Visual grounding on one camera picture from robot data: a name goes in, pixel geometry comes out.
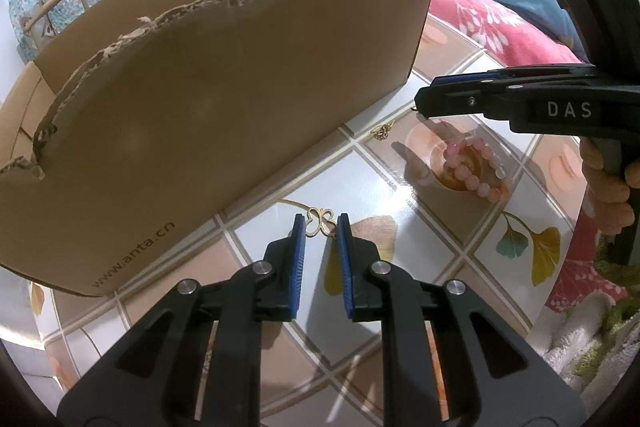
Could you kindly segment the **person's right hand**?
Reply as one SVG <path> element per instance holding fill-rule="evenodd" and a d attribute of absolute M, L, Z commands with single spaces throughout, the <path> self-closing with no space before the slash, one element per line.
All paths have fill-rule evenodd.
<path fill-rule="evenodd" d="M 604 171 L 602 155 L 590 139 L 580 139 L 579 152 L 594 221 L 603 234 L 620 234 L 634 224 L 634 210 L 628 199 L 631 190 L 639 188 L 639 164 L 630 164 L 620 178 Z"/>

